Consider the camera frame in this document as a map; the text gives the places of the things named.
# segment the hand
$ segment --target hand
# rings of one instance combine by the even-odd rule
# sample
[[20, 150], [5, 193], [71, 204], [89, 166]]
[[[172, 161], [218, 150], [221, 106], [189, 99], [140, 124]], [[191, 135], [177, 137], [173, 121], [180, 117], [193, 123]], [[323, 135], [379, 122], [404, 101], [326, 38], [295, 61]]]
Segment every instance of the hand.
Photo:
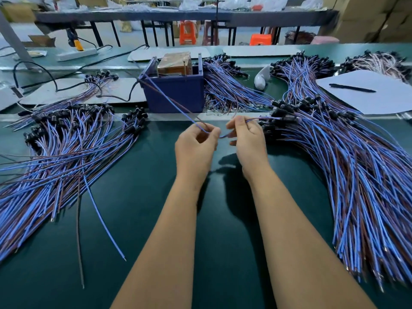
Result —
[[209, 173], [213, 152], [218, 146], [220, 128], [201, 122], [197, 124], [210, 133], [192, 124], [179, 135], [175, 144], [176, 179], [184, 180], [200, 190]]
[[243, 174], [249, 183], [262, 171], [271, 169], [267, 159], [265, 136], [256, 120], [250, 117], [236, 116], [226, 124], [227, 129], [234, 129], [229, 138], [237, 137], [230, 142], [235, 145], [237, 158], [243, 168]]

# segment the red stool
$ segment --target red stool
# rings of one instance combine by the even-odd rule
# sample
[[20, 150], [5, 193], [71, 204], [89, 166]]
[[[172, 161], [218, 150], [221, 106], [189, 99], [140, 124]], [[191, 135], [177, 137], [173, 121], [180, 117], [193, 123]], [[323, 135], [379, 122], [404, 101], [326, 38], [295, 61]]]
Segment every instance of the red stool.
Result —
[[271, 45], [272, 44], [272, 35], [261, 35], [255, 33], [250, 38], [249, 45]]
[[192, 44], [196, 44], [196, 30], [194, 27], [194, 23], [189, 20], [180, 21], [179, 43], [180, 45], [182, 45], [185, 44], [186, 41], [191, 41]]

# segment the forearm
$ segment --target forearm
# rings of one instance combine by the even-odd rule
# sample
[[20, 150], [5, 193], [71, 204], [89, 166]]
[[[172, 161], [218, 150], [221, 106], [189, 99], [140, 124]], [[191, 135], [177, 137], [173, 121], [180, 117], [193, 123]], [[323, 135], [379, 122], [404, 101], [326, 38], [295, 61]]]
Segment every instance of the forearm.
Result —
[[112, 309], [191, 307], [198, 194], [176, 179]]
[[251, 188], [279, 309], [375, 308], [271, 169]]

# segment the blue plastic bin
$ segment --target blue plastic bin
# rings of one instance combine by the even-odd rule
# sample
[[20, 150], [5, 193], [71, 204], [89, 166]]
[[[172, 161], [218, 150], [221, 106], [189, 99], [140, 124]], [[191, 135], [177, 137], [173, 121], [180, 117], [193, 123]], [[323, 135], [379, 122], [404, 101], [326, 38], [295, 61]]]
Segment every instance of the blue plastic bin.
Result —
[[[164, 76], [157, 77], [157, 59], [152, 58], [149, 65], [140, 74], [139, 78], [147, 84], [151, 83], [144, 75], [147, 74], [150, 79], [166, 94], [169, 98], [175, 100], [187, 108], [192, 113], [201, 113], [203, 111], [205, 100], [203, 94], [203, 68], [202, 57], [199, 54], [198, 65], [193, 66], [193, 75], [188, 76]], [[160, 93], [140, 83], [145, 92], [147, 104], [152, 113], [179, 113], [164, 96]]]

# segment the black pen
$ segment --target black pen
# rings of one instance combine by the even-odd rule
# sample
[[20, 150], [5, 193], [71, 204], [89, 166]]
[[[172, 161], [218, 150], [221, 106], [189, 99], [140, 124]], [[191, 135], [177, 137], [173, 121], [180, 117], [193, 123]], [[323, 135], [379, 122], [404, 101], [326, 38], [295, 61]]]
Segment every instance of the black pen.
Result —
[[340, 88], [340, 89], [349, 89], [349, 90], [355, 90], [355, 91], [360, 91], [360, 92], [368, 92], [368, 93], [375, 93], [375, 90], [370, 90], [370, 89], [365, 89], [365, 88], [358, 88], [356, 86], [344, 86], [343, 84], [337, 84], [337, 83], [330, 83], [329, 86], [331, 88]]

